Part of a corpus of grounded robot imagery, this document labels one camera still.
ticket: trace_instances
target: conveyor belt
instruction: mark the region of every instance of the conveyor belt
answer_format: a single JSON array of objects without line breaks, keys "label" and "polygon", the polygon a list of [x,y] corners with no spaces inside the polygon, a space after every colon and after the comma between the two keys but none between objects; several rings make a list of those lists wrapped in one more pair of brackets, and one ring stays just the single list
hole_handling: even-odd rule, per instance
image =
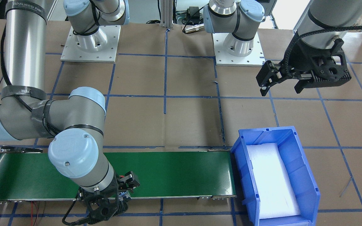
[{"label": "conveyor belt", "polygon": [[[235,196],[229,152],[105,153],[119,175],[132,170],[132,198]],[[78,186],[46,153],[0,154],[0,200],[73,199]]]}]

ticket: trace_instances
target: metal mounting plate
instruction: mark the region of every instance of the metal mounting plate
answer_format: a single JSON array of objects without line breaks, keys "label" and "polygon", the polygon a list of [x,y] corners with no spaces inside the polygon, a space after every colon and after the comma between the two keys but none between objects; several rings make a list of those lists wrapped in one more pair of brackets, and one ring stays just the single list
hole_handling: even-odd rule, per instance
[{"label": "metal mounting plate", "polygon": [[121,26],[100,26],[100,29],[107,35],[108,42],[106,47],[97,52],[86,52],[77,46],[71,27],[62,51],[61,60],[66,62],[115,63]]},{"label": "metal mounting plate", "polygon": [[220,66],[247,66],[247,67],[261,67],[265,62],[261,42],[258,33],[256,33],[251,54],[246,57],[237,57],[229,54],[223,47],[223,42],[228,33],[215,33],[213,34],[213,46],[216,56],[216,65]]}]

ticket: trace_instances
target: blue plastic bin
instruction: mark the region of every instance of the blue plastic bin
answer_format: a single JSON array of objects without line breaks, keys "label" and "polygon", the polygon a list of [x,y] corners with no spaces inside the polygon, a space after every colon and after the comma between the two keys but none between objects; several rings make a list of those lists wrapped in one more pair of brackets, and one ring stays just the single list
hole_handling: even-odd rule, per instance
[{"label": "blue plastic bin", "polygon": [[[240,137],[231,148],[243,187],[243,204],[254,226],[314,226],[321,194],[305,157],[294,126],[239,130]],[[277,143],[296,196],[301,215],[259,219],[261,194],[256,186],[247,146]]]}]

